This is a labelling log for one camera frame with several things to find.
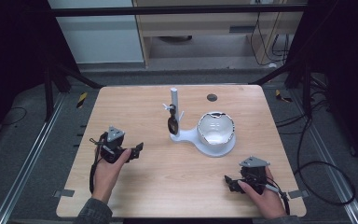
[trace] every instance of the white bowl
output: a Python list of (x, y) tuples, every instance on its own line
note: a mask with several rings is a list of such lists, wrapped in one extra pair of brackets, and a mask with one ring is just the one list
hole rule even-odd
[(202, 116), (197, 125), (202, 143), (212, 147), (223, 147), (234, 136), (234, 121), (222, 112), (209, 112)]

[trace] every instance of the sleeve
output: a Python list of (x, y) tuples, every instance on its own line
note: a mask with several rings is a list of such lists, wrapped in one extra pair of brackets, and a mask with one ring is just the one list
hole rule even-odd
[(109, 223), (110, 217), (112, 217), (112, 211), (105, 203), (90, 198), (80, 211), (74, 223)]
[(264, 222), (265, 224), (298, 224), (300, 219), (296, 216), (277, 217)]

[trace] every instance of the background table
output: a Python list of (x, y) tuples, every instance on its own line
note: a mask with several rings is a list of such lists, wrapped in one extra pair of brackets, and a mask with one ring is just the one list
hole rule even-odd
[[(174, 143), (169, 137), (171, 87), (178, 90), (179, 109), (185, 111), (181, 129), (194, 128), (209, 111), (222, 111), (235, 123), (236, 145), (221, 158), (201, 154), (192, 144)], [(217, 95), (210, 102), (207, 95)], [(259, 217), (245, 194), (230, 192), (224, 175), (241, 178), (239, 162), (255, 156), (269, 161), (283, 191), (297, 189), (290, 164), (269, 111), (264, 92), (252, 85), (128, 86), (102, 88), (89, 118), (65, 189), (60, 217), (76, 217), (90, 197), (89, 175), (95, 146), (109, 125), (124, 131), (123, 147), (144, 142), (138, 160), (125, 164), (109, 207), (114, 217)], [(302, 199), (290, 200), (291, 213), (304, 216)]]

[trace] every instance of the white panel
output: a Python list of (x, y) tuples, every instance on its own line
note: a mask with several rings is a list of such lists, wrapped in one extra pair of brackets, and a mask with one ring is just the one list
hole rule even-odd
[[(131, 0), (48, 0), (52, 8), (132, 7)], [(143, 62), (134, 16), (57, 18), (77, 63)]]

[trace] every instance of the white plastic holder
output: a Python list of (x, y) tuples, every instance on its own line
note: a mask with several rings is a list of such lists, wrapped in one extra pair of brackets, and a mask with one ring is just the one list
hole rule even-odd
[[(234, 148), (236, 142), (235, 134), (232, 136), (230, 141), (218, 147), (218, 146), (211, 146), (211, 145), (204, 144), (200, 140), (197, 126), (191, 130), (181, 130), (180, 121), (185, 112), (183, 111), (181, 116), (179, 117), (179, 102), (178, 102), (178, 95), (177, 95), (176, 88), (171, 88), (171, 97), (172, 97), (172, 104), (175, 105), (176, 108), (175, 118), (178, 121), (178, 133), (177, 134), (170, 133), (170, 138), (173, 140), (173, 142), (191, 143), (199, 150), (199, 152), (209, 157), (223, 157), (227, 155)], [(166, 110), (171, 109), (169, 106), (166, 106), (165, 104), (163, 105)]]

